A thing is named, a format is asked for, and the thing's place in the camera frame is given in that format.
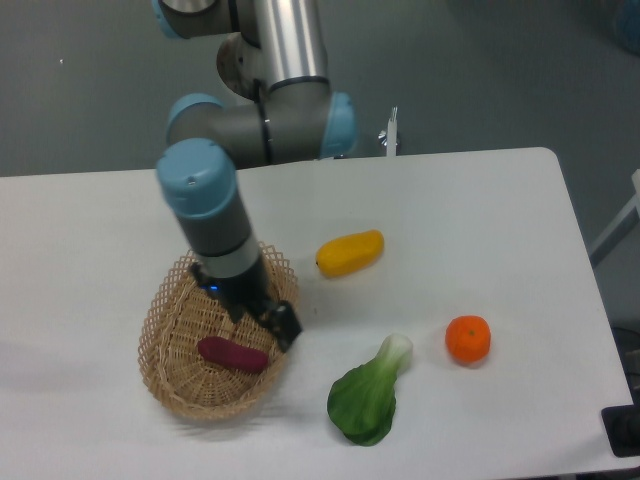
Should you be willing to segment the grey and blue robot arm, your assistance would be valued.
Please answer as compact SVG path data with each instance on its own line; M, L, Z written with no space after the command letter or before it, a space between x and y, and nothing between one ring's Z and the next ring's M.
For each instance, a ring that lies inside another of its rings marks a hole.
M233 322L244 315L287 350L301 333L293 307L269 294L262 250L244 208L240 169L333 158L357 140L354 106L330 86L313 1L156 1L170 37L226 35L234 108L191 94L171 108L156 173L195 255L191 274Z

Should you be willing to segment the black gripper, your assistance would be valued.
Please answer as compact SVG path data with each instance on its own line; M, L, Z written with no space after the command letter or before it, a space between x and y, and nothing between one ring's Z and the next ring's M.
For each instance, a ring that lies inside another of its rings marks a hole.
M214 278L205 273L200 262L194 262L189 271L197 286L220 303L231 321L237 324L245 314L276 340L286 353L303 329L293 305L287 300L276 300L268 292L270 282L262 259L241 275Z

